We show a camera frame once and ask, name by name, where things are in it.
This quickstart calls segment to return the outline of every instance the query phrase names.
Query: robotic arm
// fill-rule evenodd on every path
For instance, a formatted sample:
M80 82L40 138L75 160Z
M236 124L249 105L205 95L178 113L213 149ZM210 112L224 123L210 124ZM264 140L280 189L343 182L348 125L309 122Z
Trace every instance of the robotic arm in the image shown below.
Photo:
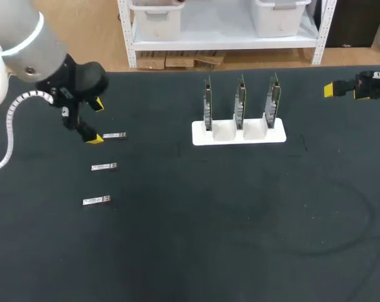
M349 81L334 81L325 86L326 98L344 96L353 91L355 99L378 99L380 98L380 72L363 71Z
M64 126L84 142L103 141L82 121L79 108L88 103L95 111L104 109L99 95L108 85L105 70L96 62L76 64L30 0L0 1L0 104L8 90L6 67L50 95L50 103L62 108Z

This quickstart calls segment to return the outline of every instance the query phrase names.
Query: metal transceiver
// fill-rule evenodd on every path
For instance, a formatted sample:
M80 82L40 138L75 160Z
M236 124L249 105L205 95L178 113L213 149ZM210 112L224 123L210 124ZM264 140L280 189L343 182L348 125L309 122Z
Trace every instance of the metal transceiver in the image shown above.
M90 204L107 203L108 201L111 201L110 195L103 196L103 197L84 199L82 201L82 205L83 206L89 206Z
M91 171L112 170L112 169L117 169L117 163L116 162L114 162L112 164L93 165L91 167Z
M126 140L127 139L127 133L121 132L121 133L107 133L102 136L103 139L110 139L115 138L119 140Z

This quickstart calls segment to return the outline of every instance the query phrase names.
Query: coiled white cable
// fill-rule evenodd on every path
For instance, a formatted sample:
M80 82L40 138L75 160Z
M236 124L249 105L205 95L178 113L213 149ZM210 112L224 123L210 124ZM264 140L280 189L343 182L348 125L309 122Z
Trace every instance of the coiled white cable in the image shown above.
M43 91L30 91L26 92L20 96L18 96L11 106L8 109L7 112L7 118L6 118L6 129L7 129L7 137L8 137L8 146L7 146L7 152L4 156L3 160L0 161L0 169L3 168L10 160L13 150L14 150L14 130L13 130L13 119L14 119L14 112L15 109L18 107L19 104L21 104L24 100L33 98L35 96L39 96L49 102L50 104L53 104L53 97L49 93L45 93Z

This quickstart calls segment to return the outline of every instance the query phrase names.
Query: white holder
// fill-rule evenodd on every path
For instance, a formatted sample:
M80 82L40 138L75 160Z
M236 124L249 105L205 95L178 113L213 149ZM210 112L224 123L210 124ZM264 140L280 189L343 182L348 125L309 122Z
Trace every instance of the white holder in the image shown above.
M213 120L213 131L206 131L204 121L194 121L193 145L236 145L243 143L283 143L286 141L284 125L276 118L274 129L268 129L265 113L262 118L243 121L243 130L237 130L235 120Z

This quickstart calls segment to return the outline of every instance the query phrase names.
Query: white plastic bin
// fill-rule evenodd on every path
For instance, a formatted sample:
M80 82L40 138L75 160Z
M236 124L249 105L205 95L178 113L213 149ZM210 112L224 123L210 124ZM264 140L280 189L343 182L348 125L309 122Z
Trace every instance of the white plastic bin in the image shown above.
M137 21L137 34L143 41L180 39L181 12L184 3L172 6L140 6L130 4Z
M252 0L255 30L261 38L295 36L311 0Z

